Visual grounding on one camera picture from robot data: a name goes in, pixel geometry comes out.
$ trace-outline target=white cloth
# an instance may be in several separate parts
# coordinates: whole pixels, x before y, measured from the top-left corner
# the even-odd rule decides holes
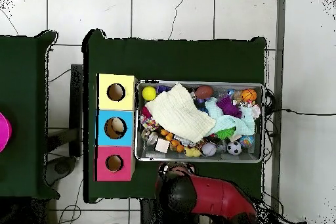
[[[189,92],[179,83],[147,102],[146,108],[164,129],[193,143],[199,142],[216,123],[196,108]]]

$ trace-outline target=pink object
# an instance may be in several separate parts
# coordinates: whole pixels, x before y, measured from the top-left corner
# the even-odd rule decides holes
[[[142,107],[141,115],[144,115],[146,118],[151,118],[152,117],[150,111],[145,106]]]
[[[116,172],[106,167],[109,156],[120,156],[123,167]],[[131,146],[98,146],[97,181],[130,181],[133,174],[133,153]]]
[[[6,147],[12,135],[11,123],[0,113],[0,152]]]

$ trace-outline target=green table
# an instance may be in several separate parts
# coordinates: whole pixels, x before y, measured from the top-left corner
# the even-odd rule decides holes
[[[12,137],[0,152],[0,196],[58,198],[43,178],[47,145],[46,52],[55,32],[0,36],[0,112]]]
[[[91,30],[84,53],[84,199],[153,198],[159,162],[136,161],[129,182],[93,180],[95,153],[96,74],[128,74],[137,79],[264,83],[266,40],[148,41],[106,39]],[[261,198],[262,164],[195,163],[199,175],[236,182],[247,194]]]

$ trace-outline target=orange basketball toy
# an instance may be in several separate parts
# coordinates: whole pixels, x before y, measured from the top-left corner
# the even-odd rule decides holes
[[[255,101],[257,99],[257,92],[253,89],[246,89],[241,92],[241,99],[243,101]]]

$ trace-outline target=circular hole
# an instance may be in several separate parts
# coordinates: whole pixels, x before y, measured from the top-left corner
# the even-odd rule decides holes
[[[112,172],[117,172],[123,167],[123,159],[113,154],[106,159],[106,167]]]
[[[119,139],[126,133],[127,127],[123,119],[114,117],[106,121],[104,126],[105,134],[111,139]]]
[[[111,101],[121,101],[125,97],[126,91],[120,84],[112,84],[109,86],[107,95]]]

